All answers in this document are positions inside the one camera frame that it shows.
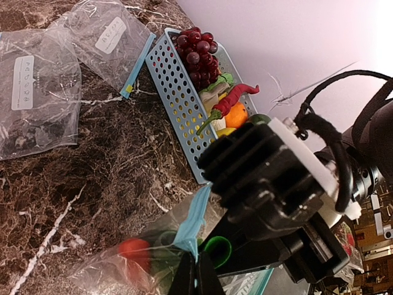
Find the white wall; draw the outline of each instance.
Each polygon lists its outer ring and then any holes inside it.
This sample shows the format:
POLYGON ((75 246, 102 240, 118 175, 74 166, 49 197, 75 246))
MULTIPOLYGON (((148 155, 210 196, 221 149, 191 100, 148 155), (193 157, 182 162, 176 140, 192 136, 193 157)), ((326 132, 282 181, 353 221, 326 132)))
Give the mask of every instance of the white wall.
MULTIPOLYGON (((392 0, 177 1, 196 25, 225 46, 243 81, 262 87, 254 96, 261 113, 269 113, 271 100, 279 95, 265 71, 280 80, 285 95, 355 61, 348 69, 393 75, 392 0)), ((313 107, 344 131, 381 85, 372 77, 347 78, 317 96, 313 107)), ((308 93, 269 115, 294 117, 308 93)), ((307 143, 314 150, 324 146, 316 136, 307 143)))

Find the perforated basket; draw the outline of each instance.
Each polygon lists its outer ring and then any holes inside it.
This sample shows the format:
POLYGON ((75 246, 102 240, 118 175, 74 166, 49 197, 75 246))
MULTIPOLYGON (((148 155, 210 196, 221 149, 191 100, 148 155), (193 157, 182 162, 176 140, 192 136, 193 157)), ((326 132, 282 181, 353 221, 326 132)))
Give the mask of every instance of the perforated basket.
MULTIPOLYGON (((179 33, 180 31, 175 29, 165 29, 157 45, 147 55, 146 64, 193 174, 198 183, 203 184, 206 180, 203 178, 202 170, 197 167, 197 161, 207 146, 217 139, 217 135, 211 126, 200 136, 196 135, 208 116, 171 41, 171 38, 179 33)), ((235 85, 242 83, 239 73, 221 44, 215 56, 219 60, 220 70, 223 73, 231 73, 235 85)), ((249 95, 243 95, 240 102, 245 105, 249 116, 256 113, 249 95)))

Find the orange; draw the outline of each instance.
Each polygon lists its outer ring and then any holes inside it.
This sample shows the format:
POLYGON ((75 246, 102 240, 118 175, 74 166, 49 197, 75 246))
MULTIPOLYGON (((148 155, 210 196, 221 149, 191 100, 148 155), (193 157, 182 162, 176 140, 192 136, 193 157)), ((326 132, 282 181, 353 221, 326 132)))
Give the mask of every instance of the orange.
POLYGON ((231 108, 225 116, 227 128, 240 128, 248 119, 246 107, 239 101, 231 108))

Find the ziploc bag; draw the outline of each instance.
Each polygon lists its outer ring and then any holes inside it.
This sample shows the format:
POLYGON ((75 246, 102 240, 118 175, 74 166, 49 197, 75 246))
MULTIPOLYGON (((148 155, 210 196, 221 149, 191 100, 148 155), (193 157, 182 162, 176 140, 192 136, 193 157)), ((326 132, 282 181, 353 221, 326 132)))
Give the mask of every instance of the ziploc bag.
POLYGON ((119 0, 83 0, 57 24, 72 32, 78 59, 128 98, 155 35, 119 0))
POLYGON ((0 34, 0 160, 77 143, 82 78, 68 34, 0 34))
POLYGON ((342 278, 347 283, 353 284, 355 275, 352 269, 356 269, 359 272, 364 273, 362 255, 359 250, 356 249, 352 230, 345 222, 342 222, 335 228, 334 235, 340 241, 343 249, 349 256, 349 263, 336 273, 335 277, 342 278))
POLYGON ((109 290, 114 294, 120 290, 128 291, 127 294, 139 294, 138 291, 167 294, 184 249, 193 249, 190 236, 197 235, 201 243, 221 219, 207 202, 209 195, 210 188, 202 188, 155 221, 141 235, 86 261, 72 272, 69 279, 95 294, 107 294, 109 290), (206 201, 202 204, 206 209, 204 219, 199 219, 203 216, 203 209, 190 210, 200 199, 206 201), (195 211, 201 213, 198 213, 197 221, 193 218, 195 214, 192 212, 195 211))

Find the brown marble surface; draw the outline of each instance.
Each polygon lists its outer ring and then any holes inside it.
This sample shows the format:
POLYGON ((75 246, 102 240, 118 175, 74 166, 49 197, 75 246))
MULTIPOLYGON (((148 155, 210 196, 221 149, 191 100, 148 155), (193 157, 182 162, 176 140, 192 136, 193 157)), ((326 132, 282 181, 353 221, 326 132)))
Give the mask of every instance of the brown marble surface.
MULTIPOLYGON (((174 0, 123 2, 157 35, 167 26, 190 26, 174 0)), ((75 3, 2 0, 0 31, 45 28, 75 3)), ((197 188, 147 68, 139 91, 119 101, 114 89, 81 67, 78 145, 0 162, 0 295, 13 294, 12 288, 84 294, 66 279, 73 265, 163 214, 152 197, 170 209, 197 188)))

